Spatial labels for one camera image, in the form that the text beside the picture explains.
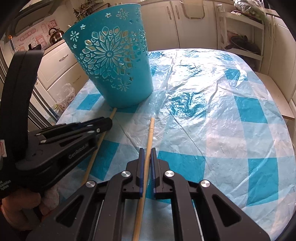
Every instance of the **human hand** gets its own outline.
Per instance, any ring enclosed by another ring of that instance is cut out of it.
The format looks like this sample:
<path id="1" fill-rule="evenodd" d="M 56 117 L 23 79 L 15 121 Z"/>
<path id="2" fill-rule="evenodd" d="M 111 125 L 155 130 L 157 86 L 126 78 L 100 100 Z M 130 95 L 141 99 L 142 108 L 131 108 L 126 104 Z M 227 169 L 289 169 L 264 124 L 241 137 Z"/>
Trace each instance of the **human hand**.
<path id="1" fill-rule="evenodd" d="M 2 199 L 1 210 L 7 222 L 18 230 L 31 230 L 34 226 L 27 219 L 22 209 L 32 209 L 39 206 L 42 215 L 47 215 L 50 210 L 41 202 L 39 193 L 28 189 L 18 189 Z"/>

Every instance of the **metal screw head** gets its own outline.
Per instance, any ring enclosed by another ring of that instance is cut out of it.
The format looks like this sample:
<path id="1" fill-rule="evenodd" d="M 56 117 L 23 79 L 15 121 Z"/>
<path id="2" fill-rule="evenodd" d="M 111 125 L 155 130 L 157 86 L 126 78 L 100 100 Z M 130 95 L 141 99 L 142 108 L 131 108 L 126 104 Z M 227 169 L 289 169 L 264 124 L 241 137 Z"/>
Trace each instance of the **metal screw head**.
<path id="1" fill-rule="evenodd" d="M 87 181 L 85 186 L 87 186 L 88 188 L 93 188 L 96 185 L 95 181 Z"/>
<path id="2" fill-rule="evenodd" d="M 131 175 L 131 173 L 130 173 L 129 171 L 123 171 L 123 172 L 121 173 L 121 175 L 122 175 L 123 177 L 129 177 L 129 176 Z"/>
<path id="3" fill-rule="evenodd" d="M 208 180 L 202 180 L 200 184 L 202 185 L 202 187 L 207 188 L 210 186 L 211 183 Z"/>
<path id="4" fill-rule="evenodd" d="M 165 175 L 166 175 L 167 177 L 172 177 L 172 176 L 175 175 L 175 173 L 174 173 L 173 171 L 171 171 L 171 170 L 168 170 L 168 171 L 165 172 Z"/>

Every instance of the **cabinet handle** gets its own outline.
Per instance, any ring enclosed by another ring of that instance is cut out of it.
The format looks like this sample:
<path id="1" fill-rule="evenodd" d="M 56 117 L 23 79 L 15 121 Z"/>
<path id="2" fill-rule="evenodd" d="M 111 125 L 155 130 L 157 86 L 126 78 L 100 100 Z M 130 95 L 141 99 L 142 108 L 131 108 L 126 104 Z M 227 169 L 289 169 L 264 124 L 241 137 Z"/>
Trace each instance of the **cabinet handle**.
<path id="1" fill-rule="evenodd" d="M 276 31 L 277 31 L 277 24 L 274 23 L 273 32 L 274 32 L 274 41 L 276 42 Z"/>
<path id="2" fill-rule="evenodd" d="M 219 12 L 225 12 L 225 9 L 224 9 L 222 4 L 218 4 L 217 9 L 218 9 Z"/>
<path id="3" fill-rule="evenodd" d="M 65 55 L 65 56 L 62 57 L 59 61 L 60 61 L 60 62 L 63 61 L 65 58 L 67 58 L 68 55 L 69 55 L 69 54 Z"/>
<path id="4" fill-rule="evenodd" d="M 76 82 L 77 80 L 79 80 L 81 78 L 81 75 L 79 75 L 79 77 L 74 81 L 74 82 Z"/>
<path id="5" fill-rule="evenodd" d="M 177 12 L 178 19 L 180 19 L 179 10 L 178 10 L 178 8 L 177 8 L 177 5 L 175 5 L 175 8 L 176 8 L 176 12 Z"/>
<path id="6" fill-rule="evenodd" d="M 170 16 L 170 20 L 172 20 L 172 16 L 170 15 L 170 10 L 167 7 L 168 15 Z"/>
<path id="7" fill-rule="evenodd" d="M 186 18 L 188 18 L 188 19 L 203 19 L 205 17 L 205 8 L 203 6 L 202 6 L 202 10 L 203 10 L 203 13 L 204 13 L 203 17 L 201 17 L 201 18 L 192 18 L 192 17 L 188 17 L 188 15 L 186 14 L 184 2 L 180 1 L 180 3 L 181 3 L 181 6 L 182 6 L 182 9 L 183 9 L 184 16 Z"/>

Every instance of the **stainless steel kettle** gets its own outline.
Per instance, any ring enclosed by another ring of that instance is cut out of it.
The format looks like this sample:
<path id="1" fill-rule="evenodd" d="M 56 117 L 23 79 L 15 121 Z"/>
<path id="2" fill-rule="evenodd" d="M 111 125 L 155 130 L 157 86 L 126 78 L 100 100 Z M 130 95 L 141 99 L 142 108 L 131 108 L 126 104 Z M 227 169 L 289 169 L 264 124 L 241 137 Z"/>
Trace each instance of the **stainless steel kettle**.
<path id="1" fill-rule="evenodd" d="M 62 40 L 63 34 L 64 32 L 62 30 L 60 30 L 59 28 L 51 28 L 48 31 L 48 34 L 50 35 L 50 39 L 49 42 L 51 45 L 54 45 L 55 43 L 59 42 L 60 40 Z"/>

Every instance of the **blue checkered tablecloth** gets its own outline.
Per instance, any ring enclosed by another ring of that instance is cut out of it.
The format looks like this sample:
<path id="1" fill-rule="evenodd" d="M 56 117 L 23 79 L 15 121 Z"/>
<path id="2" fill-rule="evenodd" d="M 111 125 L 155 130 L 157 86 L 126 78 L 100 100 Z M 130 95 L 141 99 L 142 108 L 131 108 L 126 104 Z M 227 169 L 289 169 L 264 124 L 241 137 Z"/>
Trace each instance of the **blue checkered tablecloth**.
<path id="1" fill-rule="evenodd" d="M 146 148 L 155 117 L 158 158 L 187 180 L 208 179 L 275 240 L 295 206 L 295 157 L 281 114 L 263 83 L 237 55 L 187 49 L 149 53 L 154 91 L 117 110 L 91 179 L 109 180 Z M 89 80 L 58 123 L 108 117 L 112 109 Z M 59 183 L 62 197 L 78 187 L 83 161 Z M 136 202 L 126 203 L 123 240 L 131 240 Z M 149 181 L 140 240 L 174 240 L 169 200 L 156 201 Z"/>

